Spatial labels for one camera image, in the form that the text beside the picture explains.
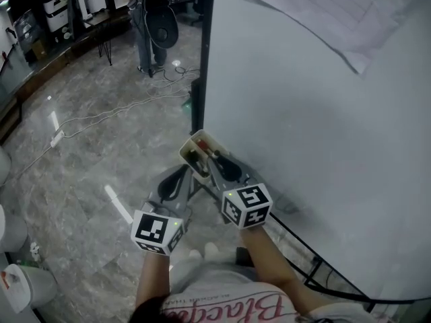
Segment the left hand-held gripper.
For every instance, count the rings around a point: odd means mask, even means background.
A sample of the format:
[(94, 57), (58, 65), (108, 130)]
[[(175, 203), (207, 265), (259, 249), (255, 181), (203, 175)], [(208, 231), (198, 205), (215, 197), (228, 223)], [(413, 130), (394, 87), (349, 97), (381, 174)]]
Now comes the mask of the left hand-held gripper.
[(136, 210), (131, 240), (140, 249), (170, 255), (187, 232), (193, 173), (187, 165), (171, 167), (155, 178), (142, 208)]

